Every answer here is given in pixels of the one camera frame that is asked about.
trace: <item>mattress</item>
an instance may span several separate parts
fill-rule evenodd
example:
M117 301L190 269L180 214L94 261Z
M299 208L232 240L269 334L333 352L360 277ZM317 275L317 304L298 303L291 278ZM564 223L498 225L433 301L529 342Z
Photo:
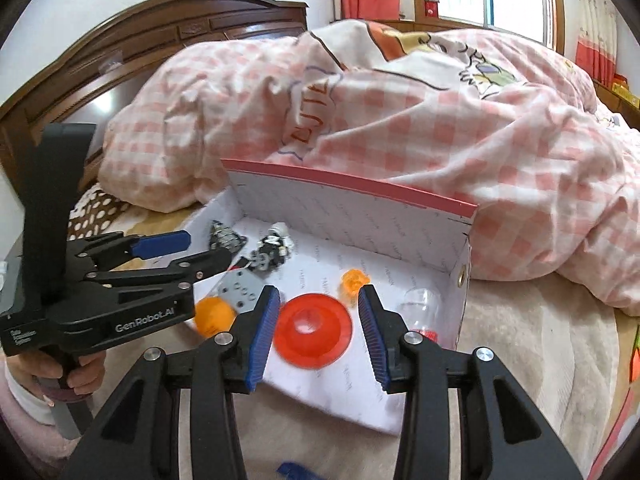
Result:
M104 204L110 197L101 193L99 188L90 190L81 209L86 213L96 201ZM158 234L179 229L197 213L197 206L169 214L130 206L102 232ZM77 224L72 221L70 229ZM127 268L142 265L133 260ZM634 322L618 314L616 323L611 307L556 273L527 282L472 280L458 349L493 348L558 432L586 477L612 418L617 417L613 411L620 408L630 353L620 355L619 348L626 348L626 343L619 343L619 338L627 338L629 324ZM111 349L97 402L106 400L145 348L156 345L174 352L193 348L200 341L191 329L180 325ZM249 478L277 478L277 467L287 460L302 462L324 478L382 480L393 476L396 437L330 417L265 385L251 396L237 396L235 403ZM452 397L451 403L455 409L456 399ZM181 410L180 463L186 474L190 468L185 438L188 392L183 393ZM457 419L452 416L453 478L460 467L458 435Z

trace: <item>orange ball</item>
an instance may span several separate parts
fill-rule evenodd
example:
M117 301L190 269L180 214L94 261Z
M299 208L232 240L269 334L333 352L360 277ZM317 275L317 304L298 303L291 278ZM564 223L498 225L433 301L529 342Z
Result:
M193 320L200 335L212 337L219 332L228 332L236 319L236 311L218 297L202 298L196 303Z
M360 269L351 269L342 276L342 288L350 298L358 295L360 287L367 285L371 280Z

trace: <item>yellow box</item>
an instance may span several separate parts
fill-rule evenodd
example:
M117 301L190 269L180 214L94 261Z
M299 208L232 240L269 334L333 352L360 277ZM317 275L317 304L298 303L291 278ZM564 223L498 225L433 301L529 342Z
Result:
M611 91L622 97L625 101L630 102L636 108L640 108L640 98L633 95L629 90L624 88L620 83L613 83Z

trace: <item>human hand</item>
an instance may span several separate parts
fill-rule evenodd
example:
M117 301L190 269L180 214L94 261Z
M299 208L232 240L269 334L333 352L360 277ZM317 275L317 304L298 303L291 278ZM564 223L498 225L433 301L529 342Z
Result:
M76 395L92 394L100 388L104 379L105 357L106 352L103 351L78 359L79 367L72 370L66 378L66 383ZM60 363L40 350L29 350L7 357L6 364L14 379L39 399L44 396L35 378L59 379L63 373Z

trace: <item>blue object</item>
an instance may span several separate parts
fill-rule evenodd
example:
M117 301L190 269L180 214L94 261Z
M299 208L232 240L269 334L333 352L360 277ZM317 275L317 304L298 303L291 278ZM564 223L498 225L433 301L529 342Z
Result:
M186 251L191 245L191 235L187 231L174 231L155 236L140 238L131 247L131 254L135 258L148 260L157 256Z
M273 341L273 332L276 330L276 322L280 313L280 293L277 288L273 288L271 296L264 309L262 319L255 331L254 340L249 348L249 367L244 378L244 383L250 392L255 391L255 387L262 380L264 367L267 365L267 357Z
M373 316L367 295L364 293L364 288L361 288L358 293L358 314L362 323L364 339L367 342L367 349L369 349L373 373L376 376L376 380L382 384L382 389L386 391L391 382L391 377L389 375L388 361L386 360L385 344L376 318Z
M295 462L283 462L278 468L286 480L322 480L318 475L314 475L309 469Z

